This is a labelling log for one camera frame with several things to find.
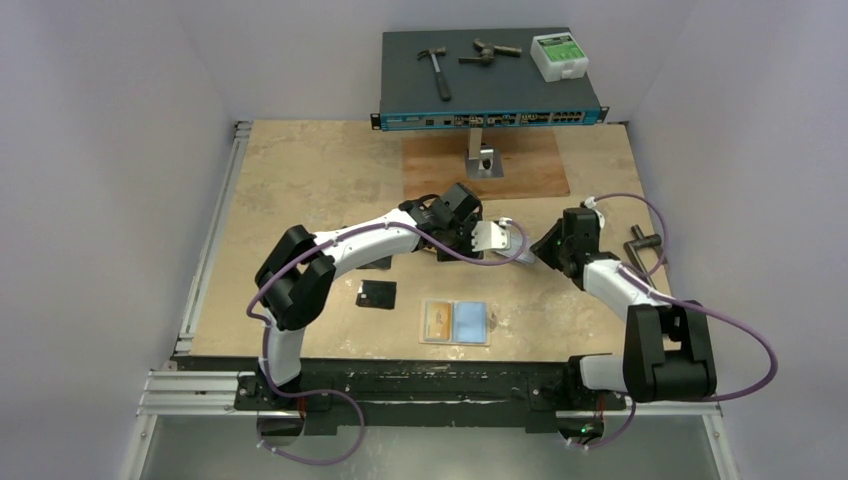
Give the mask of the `single gold credit card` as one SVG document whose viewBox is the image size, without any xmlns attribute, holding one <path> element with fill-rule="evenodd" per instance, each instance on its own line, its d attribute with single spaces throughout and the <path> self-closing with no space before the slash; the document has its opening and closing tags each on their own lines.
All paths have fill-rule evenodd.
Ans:
<svg viewBox="0 0 848 480">
<path fill-rule="evenodd" d="M 428 301 L 425 306 L 423 339 L 426 342 L 445 342 L 452 334 L 453 304 Z"/>
</svg>

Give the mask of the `black VIP card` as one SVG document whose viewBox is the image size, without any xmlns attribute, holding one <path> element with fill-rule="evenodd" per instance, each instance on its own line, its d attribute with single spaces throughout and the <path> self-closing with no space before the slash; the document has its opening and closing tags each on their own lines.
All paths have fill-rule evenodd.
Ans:
<svg viewBox="0 0 848 480">
<path fill-rule="evenodd" d="M 362 280 L 355 304 L 360 308 L 393 310 L 396 305 L 397 283 L 393 281 Z"/>
</svg>

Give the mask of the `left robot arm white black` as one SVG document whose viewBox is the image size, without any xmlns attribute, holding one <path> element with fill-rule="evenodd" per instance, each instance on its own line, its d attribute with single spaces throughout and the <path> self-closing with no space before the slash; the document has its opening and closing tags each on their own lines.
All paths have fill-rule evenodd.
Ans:
<svg viewBox="0 0 848 480">
<path fill-rule="evenodd" d="M 305 331 L 323 312 L 336 279 L 377 260 L 426 247 L 439 250 L 442 261 L 479 260 L 471 232 L 481 218 L 481 200 L 456 183 L 441 195 L 403 201 L 353 226 L 326 232 L 310 232 L 302 225 L 287 229 L 259 267 L 254 278 L 258 291 L 247 306 L 248 316 L 264 327 L 258 359 L 265 375 L 260 397 L 275 409 L 297 399 Z"/>
</svg>

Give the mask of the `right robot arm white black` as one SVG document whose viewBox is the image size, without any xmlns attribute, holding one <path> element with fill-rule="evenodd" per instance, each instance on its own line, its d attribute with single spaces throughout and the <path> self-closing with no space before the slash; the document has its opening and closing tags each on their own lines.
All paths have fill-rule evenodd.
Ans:
<svg viewBox="0 0 848 480">
<path fill-rule="evenodd" d="M 621 355 L 570 357 L 576 371 L 561 381 L 564 399 L 584 407 L 600 391 L 625 393 L 642 403 L 713 395 L 717 373 L 705 314 L 658 299 L 618 256 L 601 250 L 600 233 L 596 211 L 568 208 L 531 247 L 545 265 L 600 300 L 625 325 Z"/>
</svg>

